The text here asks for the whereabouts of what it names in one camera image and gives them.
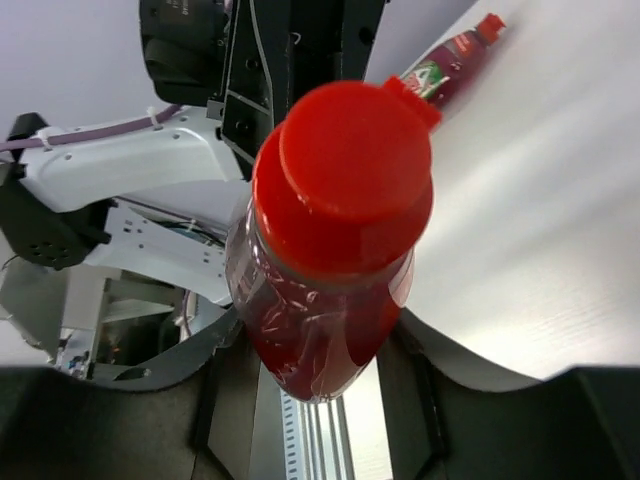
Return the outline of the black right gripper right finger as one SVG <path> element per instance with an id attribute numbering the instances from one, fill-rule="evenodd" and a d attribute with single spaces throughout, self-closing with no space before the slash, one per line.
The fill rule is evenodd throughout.
<path id="1" fill-rule="evenodd" d="M 582 366 L 539 381 L 404 310 L 378 372 L 397 479 L 635 479 L 639 371 Z"/>

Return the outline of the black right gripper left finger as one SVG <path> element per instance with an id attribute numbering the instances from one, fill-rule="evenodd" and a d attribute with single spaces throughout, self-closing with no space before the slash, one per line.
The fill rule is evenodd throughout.
<path id="1" fill-rule="evenodd" d="M 114 379 L 1 371 L 5 479 L 245 479 L 258 361 L 234 310 Z"/>

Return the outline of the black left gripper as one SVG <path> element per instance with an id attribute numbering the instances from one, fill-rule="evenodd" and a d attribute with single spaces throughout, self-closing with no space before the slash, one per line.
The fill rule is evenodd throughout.
<path id="1" fill-rule="evenodd" d="M 337 80 L 361 80 L 385 0 L 235 1 L 218 96 L 220 120 L 245 179 L 258 151 L 306 93 Z"/>

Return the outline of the magenta dish soap bottle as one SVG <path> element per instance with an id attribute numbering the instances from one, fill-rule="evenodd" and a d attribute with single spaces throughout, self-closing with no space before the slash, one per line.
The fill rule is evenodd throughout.
<path id="1" fill-rule="evenodd" d="M 487 14 L 473 29 L 432 48 L 401 80 L 414 94 L 442 110 L 479 72 L 505 27 L 500 16 Z"/>

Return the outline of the green bottle red cap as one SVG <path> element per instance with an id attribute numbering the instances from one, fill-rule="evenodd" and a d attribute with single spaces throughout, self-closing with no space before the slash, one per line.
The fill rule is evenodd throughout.
<path id="1" fill-rule="evenodd" d="M 290 396 L 339 397 L 395 327 L 432 210 L 439 121 L 397 77 L 336 81 L 305 94 L 262 144 L 226 277 Z"/>

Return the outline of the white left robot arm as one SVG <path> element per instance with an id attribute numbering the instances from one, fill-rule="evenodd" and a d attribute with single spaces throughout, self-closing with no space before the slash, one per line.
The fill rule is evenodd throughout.
<path id="1" fill-rule="evenodd" d="M 21 259 L 111 267 L 231 302 L 212 193 L 247 187 L 258 151 L 294 103 L 364 77 L 381 1 L 143 1 L 143 61 L 162 112 L 64 131 L 15 123 L 1 167 L 1 229 Z"/>

